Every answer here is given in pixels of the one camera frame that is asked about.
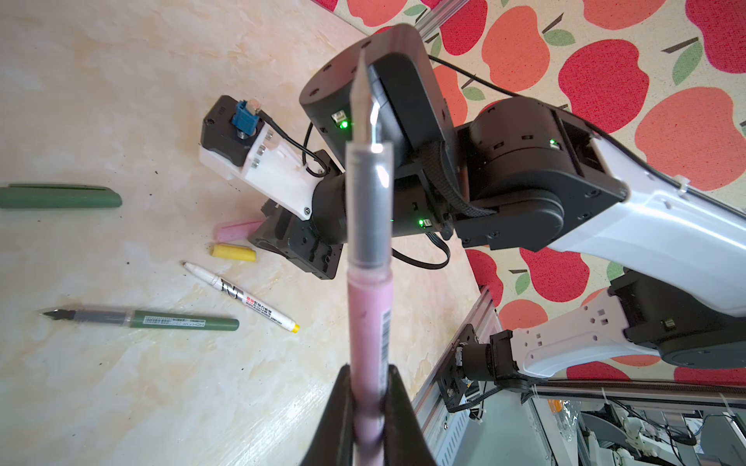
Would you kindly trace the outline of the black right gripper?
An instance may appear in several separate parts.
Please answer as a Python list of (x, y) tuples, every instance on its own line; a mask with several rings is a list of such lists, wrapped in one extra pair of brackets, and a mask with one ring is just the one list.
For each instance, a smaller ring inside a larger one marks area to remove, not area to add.
[(307, 221), (267, 201), (262, 207), (265, 220), (249, 236), (250, 244), (321, 280), (334, 279), (347, 242), (345, 194), (345, 175), (333, 169), (316, 187)]

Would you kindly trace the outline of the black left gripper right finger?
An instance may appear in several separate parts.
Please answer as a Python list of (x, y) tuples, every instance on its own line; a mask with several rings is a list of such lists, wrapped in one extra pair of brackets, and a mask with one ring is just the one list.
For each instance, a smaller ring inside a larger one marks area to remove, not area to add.
[(386, 466), (436, 466), (400, 372), (394, 365), (389, 366), (384, 420)]

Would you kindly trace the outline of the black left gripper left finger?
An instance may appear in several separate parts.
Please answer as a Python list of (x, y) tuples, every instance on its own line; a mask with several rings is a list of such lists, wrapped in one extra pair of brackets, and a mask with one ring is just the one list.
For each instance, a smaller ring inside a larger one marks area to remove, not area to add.
[(354, 461), (354, 407), (351, 371), (344, 365), (301, 466), (351, 466)]

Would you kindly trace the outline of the pink pen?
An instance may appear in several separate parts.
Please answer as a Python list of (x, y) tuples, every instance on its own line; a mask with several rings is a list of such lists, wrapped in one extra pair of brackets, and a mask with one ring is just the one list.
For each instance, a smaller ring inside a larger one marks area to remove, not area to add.
[(394, 149), (381, 130), (382, 105), (361, 54), (350, 104), (353, 137), (346, 145), (350, 376), (357, 465), (381, 465), (392, 312)]

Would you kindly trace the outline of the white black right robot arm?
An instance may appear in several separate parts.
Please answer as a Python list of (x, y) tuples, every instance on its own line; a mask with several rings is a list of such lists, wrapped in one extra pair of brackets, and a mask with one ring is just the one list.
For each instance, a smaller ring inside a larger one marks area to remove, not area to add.
[(300, 103), (343, 164), (364, 120), (364, 72), (394, 146), (396, 236), (457, 236), (466, 248), (584, 252), (626, 273), (578, 310), (480, 343), (462, 340), (453, 378), (547, 379), (573, 366), (654, 353), (682, 373), (745, 367), (745, 217), (654, 170), (578, 116), (509, 94), (456, 125), (418, 31), (398, 25), (328, 62)]

